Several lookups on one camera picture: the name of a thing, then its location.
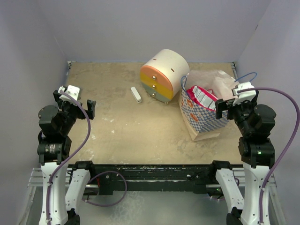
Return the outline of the pink snack bag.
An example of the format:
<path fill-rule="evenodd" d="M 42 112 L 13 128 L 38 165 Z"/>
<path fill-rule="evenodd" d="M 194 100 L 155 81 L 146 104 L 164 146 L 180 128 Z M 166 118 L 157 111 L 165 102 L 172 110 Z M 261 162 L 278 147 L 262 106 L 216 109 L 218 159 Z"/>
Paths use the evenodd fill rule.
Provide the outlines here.
<path fill-rule="evenodd" d="M 211 90 L 206 90 L 197 85 L 194 85 L 187 90 L 187 94 L 189 98 L 197 105 L 204 107 L 205 109 L 215 111 L 215 102 L 218 100 L 218 98 L 213 95 Z"/>

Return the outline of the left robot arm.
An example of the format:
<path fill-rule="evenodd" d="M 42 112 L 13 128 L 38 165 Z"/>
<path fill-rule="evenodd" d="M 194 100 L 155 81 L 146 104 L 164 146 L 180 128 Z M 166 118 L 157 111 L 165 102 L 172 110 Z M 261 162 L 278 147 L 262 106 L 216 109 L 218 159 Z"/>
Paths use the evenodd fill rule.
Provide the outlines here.
<path fill-rule="evenodd" d="M 77 119 L 90 123 L 96 102 L 87 100 L 87 109 L 79 102 L 81 90 L 69 85 L 53 93 L 57 105 L 47 105 L 39 113 L 37 153 L 43 179 L 41 225 L 80 224 L 79 205 L 85 186 L 96 180 L 92 161 L 76 162 L 66 185 L 71 139 L 68 136 Z"/>

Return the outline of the checkered paper bag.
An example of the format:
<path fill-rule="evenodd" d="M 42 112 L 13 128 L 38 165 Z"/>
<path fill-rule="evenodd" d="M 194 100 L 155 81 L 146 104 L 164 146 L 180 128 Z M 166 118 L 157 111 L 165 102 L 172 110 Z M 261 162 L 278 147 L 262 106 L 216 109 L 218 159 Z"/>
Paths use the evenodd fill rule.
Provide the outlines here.
<path fill-rule="evenodd" d="M 236 98 L 232 89 L 241 79 L 251 82 L 256 76 L 256 72 L 251 72 L 236 79 L 222 70 L 191 70 L 182 76 L 179 106 L 193 142 L 219 136 L 229 120 L 225 112 L 216 119 L 216 101 Z"/>

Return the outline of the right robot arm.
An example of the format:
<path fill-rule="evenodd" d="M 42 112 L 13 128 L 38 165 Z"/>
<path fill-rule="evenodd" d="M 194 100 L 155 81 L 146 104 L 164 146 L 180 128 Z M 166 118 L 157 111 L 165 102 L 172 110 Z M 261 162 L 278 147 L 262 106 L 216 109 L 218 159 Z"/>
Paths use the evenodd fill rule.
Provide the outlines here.
<path fill-rule="evenodd" d="M 228 208 L 228 225 L 268 225 L 269 178 L 275 163 L 275 149 L 269 135 L 275 126 L 276 113 L 266 105 L 259 105 L 257 98 L 237 103 L 235 99 L 216 101 L 216 118 L 234 120 L 241 132 L 239 153 L 243 162 L 245 192 L 242 194 L 228 162 L 213 161 L 209 180 L 221 186 Z"/>

